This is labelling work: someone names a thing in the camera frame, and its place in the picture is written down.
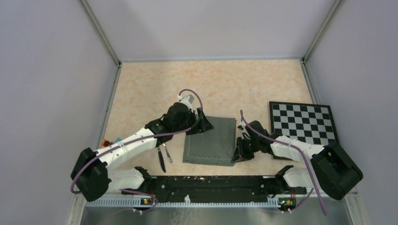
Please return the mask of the grey cloth napkin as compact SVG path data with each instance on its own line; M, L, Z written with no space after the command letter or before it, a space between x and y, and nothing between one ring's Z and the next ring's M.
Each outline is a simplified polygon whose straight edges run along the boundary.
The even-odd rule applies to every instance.
M214 129L185 137L183 163L232 167L237 120L212 116L207 119Z

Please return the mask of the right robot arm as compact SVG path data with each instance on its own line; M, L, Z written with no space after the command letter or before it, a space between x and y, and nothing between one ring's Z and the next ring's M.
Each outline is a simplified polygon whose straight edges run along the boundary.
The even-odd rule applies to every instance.
M305 165L280 171L275 187L281 193L297 187L313 188L341 200L364 178L362 170L338 143L311 144L278 132L269 134L257 120L242 121L238 128L242 135L237 139L237 156L233 161L250 160L260 151Z

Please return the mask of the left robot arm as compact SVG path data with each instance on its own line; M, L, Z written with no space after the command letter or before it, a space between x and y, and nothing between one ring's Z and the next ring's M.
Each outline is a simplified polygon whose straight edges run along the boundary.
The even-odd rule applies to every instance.
M193 110L185 103L174 103L166 114L148 122L133 135L106 148L82 150L70 175L70 190L81 193L89 202L111 190L129 188L144 194L151 182L142 172L137 169L114 172L114 169L144 151L163 145L175 135L196 135L213 129L201 107Z

